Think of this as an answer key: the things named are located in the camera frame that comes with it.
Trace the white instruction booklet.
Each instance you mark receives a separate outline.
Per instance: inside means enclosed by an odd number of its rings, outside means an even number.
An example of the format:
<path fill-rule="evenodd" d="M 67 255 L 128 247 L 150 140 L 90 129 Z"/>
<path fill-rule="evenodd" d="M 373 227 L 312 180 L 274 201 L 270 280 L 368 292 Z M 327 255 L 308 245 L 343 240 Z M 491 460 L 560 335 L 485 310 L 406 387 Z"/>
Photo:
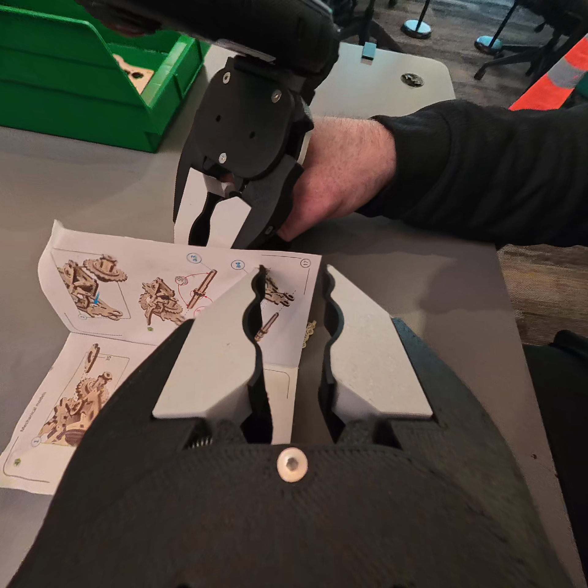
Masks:
<path fill-rule="evenodd" d="M 2 452 L 1 487 L 53 495 L 86 430 L 125 379 L 173 330 L 260 265 L 268 277 L 256 340 L 272 443 L 290 442 L 321 260 L 76 232 L 55 221 L 38 275 L 70 334 Z"/>

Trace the orange reflective vest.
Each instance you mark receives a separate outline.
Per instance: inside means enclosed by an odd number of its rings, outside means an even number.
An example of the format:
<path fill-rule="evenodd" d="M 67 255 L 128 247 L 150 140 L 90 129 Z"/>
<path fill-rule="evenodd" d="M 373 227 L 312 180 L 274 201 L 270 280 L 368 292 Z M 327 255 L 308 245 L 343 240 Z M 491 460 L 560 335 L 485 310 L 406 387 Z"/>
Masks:
<path fill-rule="evenodd" d="M 587 34 L 510 107 L 510 111 L 560 108 L 587 72 Z"/>

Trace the wooden parts sheet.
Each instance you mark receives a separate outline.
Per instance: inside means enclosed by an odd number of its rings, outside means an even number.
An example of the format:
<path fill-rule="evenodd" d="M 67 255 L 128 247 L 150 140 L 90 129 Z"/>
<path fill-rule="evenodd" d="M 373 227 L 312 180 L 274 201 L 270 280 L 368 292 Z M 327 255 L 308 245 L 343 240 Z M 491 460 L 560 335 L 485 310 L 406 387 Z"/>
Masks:
<path fill-rule="evenodd" d="M 112 56 L 119 65 L 120 69 L 125 73 L 127 78 L 133 84 L 138 94 L 142 94 L 148 83 L 151 81 L 151 78 L 154 76 L 154 70 L 131 65 L 127 63 L 121 57 L 121 55 L 113 54 Z"/>

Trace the person's dark trousers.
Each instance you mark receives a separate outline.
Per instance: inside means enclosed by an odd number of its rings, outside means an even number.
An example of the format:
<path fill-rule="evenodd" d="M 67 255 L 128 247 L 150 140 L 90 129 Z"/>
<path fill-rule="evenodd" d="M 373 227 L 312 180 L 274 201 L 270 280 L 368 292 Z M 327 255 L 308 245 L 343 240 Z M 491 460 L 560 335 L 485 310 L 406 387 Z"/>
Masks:
<path fill-rule="evenodd" d="M 524 352 L 587 577 L 587 338 L 561 330 Z"/>

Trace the person's right hand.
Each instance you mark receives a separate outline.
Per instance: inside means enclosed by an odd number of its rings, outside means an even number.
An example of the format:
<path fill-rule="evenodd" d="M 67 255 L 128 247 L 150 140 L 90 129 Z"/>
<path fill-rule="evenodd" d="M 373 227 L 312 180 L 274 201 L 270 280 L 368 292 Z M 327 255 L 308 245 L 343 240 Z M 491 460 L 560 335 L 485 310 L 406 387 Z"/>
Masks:
<path fill-rule="evenodd" d="M 317 119 L 278 236 L 291 241 L 323 221 L 356 212 L 393 180 L 396 160 L 394 137 L 379 122 Z"/>

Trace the green plastic bin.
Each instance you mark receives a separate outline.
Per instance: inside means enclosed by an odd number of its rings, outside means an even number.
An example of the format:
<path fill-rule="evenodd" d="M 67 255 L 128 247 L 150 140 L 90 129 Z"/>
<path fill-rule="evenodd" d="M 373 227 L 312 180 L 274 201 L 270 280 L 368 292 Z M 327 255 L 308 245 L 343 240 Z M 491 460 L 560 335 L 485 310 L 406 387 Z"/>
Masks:
<path fill-rule="evenodd" d="M 180 93 L 187 93 L 207 50 L 173 31 L 123 36 L 75 1 L 1 1 L 1 82 L 130 104 L 138 92 L 112 56 L 118 54 L 131 65 L 154 70 L 138 94 L 151 105 L 173 77 Z"/>
<path fill-rule="evenodd" d="M 1 83 L 1 126 L 154 153 L 187 99 L 175 77 L 147 105 Z"/>

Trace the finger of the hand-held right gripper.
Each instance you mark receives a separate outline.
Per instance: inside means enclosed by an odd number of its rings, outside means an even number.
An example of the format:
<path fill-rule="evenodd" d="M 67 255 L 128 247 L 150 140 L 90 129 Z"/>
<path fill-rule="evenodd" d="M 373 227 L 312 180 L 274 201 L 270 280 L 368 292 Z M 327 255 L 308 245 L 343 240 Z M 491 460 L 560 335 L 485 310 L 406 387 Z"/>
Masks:
<path fill-rule="evenodd" d="M 212 197 L 207 246 L 232 248 L 251 206 L 242 199 L 234 183 L 208 178 L 207 190 Z"/>
<path fill-rule="evenodd" d="M 208 188 L 201 172 L 190 169 L 180 194 L 180 206 L 174 224 L 174 243 L 187 245 L 189 233 L 195 220 L 204 210 Z"/>

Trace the person's right forearm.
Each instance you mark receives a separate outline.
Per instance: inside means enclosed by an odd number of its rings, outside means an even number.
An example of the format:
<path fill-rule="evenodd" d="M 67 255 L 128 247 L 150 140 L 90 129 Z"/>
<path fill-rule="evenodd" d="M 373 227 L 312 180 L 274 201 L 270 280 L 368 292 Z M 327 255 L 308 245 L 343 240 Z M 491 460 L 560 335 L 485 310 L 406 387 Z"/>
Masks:
<path fill-rule="evenodd" d="M 587 246 L 587 104 L 446 100 L 373 119 L 394 137 L 396 172 L 360 214 L 496 245 Z"/>

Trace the black office chair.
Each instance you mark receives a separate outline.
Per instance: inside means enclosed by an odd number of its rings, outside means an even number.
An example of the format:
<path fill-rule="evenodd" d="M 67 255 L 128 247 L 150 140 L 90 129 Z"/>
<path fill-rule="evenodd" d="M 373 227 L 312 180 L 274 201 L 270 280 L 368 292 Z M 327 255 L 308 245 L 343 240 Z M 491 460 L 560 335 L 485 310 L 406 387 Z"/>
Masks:
<path fill-rule="evenodd" d="M 374 41 L 380 49 L 403 54 L 401 46 L 374 20 L 375 1 L 368 1 L 359 16 L 354 15 L 357 4 L 358 1 L 329 1 L 339 41 L 358 37 L 360 45 Z"/>
<path fill-rule="evenodd" d="M 545 65 L 550 58 L 555 55 L 556 45 L 561 37 L 572 40 L 578 33 L 587 32 L 587 1 L 513 1 L 493 36 L 500 39 L 503 29 L 518 8 L 540 17 L 542 22 L 534 31 L 539 33 L 548 26 L 552 29 L 550 39 L 540 46 L 513 45 L 502 41 L 503 51 L 497 55 L 489 55 L 492 60 L 482 64 L 474 74 L 474 80 L 482 80 L 489 68 L 517 63 L 528 63 L 525 76 L 536 80 L 539 73 L 545 71 Z"/>

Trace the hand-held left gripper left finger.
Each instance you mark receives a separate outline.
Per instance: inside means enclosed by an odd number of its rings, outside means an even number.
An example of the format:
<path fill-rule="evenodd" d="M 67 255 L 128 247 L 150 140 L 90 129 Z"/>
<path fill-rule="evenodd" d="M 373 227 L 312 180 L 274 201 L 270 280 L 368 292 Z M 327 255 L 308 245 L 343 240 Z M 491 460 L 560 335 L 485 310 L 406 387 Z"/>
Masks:
<path fill-rule="evenodd" d="M 248 442 L 271 442 L 273 422 L 256 340 L 263 321 L 263 265 L 194 320 L 153 409 L 159 419 L 228 420 Z"/>

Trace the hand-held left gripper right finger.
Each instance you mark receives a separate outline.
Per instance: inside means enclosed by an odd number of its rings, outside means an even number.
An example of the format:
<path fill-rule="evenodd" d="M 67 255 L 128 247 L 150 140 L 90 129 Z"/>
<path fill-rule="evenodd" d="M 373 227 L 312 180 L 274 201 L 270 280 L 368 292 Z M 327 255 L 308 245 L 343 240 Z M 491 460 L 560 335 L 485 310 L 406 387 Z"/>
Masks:
<path fill-rule="evenodd" d="M 430 420 L 433 410 L 391 315 L 326 265 L 325 345 L 318 393 L 331 437 L 358 421 Z"/>

